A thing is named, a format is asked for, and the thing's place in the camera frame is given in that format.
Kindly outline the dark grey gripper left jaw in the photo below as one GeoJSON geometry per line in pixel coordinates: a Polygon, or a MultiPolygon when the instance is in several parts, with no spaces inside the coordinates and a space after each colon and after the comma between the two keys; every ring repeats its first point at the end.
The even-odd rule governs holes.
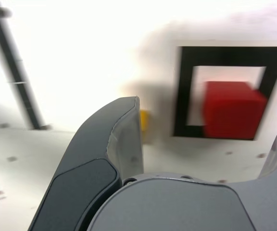
{"type": "Polygon", "coordinates": [[[143,171],[139,98],[119,98],[77,130],[29,229],[85,231],[123,181],[143,171]]]}

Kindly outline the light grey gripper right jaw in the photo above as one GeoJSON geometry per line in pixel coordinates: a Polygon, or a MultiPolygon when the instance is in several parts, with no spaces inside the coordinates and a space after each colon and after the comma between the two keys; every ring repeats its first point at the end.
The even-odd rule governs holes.
{"type": "Polygon", "coordinates": [[[277,231],[277,136],[257,179],[145,178],[112,195],[90,231],[277,231]]]}

